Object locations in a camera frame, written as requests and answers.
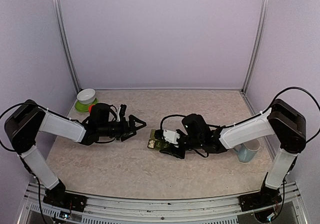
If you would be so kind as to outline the green weekly pill organizer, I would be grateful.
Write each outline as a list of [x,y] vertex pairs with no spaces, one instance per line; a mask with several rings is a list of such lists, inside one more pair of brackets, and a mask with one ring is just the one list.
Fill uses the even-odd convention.
[[168,143],[155,138],[154,136],[155,131],[156,131],[155,129],[151,129],[150,136],[149,136],[150,138],[147,143],[147,148],[160,151],[164,148],[169,147]]

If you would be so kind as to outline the red pill bottle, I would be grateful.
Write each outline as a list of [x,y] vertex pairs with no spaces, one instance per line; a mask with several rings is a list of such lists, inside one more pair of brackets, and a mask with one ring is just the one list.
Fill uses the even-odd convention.
[[93,109],[94,106],[95,105],[90,105],[89,108],[88,108],[88,111],[91,112],[91,110]]

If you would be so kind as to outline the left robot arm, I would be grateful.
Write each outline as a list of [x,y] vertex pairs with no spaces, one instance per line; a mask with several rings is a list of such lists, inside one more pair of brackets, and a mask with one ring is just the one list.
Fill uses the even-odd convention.
[[14,113],[4,123],[4,130],[12,146],[11,151],[19,156],[27,171],[50,191],[51,199],[59,206],[67,205],[70,195],[38,150],[38,133],[44,132],[90,146],[94,143],[100,144],[102,137],[123,142],[146,127],[146,122],[133,115],[125,117],[127,108],[124,104],[120,105],[117,111],[106,103],[91,105],[89,115],[84,121],[57,114],[31,99],[16,104],[13,108]]

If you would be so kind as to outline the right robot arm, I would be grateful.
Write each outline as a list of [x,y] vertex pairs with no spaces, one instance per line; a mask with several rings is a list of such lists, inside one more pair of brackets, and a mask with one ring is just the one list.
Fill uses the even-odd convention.
[[278,138],[280,149],[256,194],[255,200],[261,206],[275,198],[275,192],[307,144],[305,117],[281,99],[274,100],[270,107],[255,116],[214,130],[195,113],[184,116],[181,122],[185,131],[160,128],[154,132],[156,139],[167,144],[161,152],[180,159],[187,150],[220,154],[261,137],[275,135]]

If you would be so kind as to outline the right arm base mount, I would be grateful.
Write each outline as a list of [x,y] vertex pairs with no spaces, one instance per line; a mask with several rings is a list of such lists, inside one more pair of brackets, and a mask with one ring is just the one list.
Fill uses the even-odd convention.
[[271,189],[263,184],[260,191],[243,194],[239,197],[240,207],[242,211],[254,210],[266,206],[282,202],[279,189]]

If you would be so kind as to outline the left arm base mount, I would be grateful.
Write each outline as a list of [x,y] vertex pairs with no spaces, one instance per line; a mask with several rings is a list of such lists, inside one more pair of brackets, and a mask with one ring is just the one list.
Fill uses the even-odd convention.
[[66,186],[59,180],[52,189],[45,188],[43,202],[70,211],[84,212],[87,197],[66,191]]

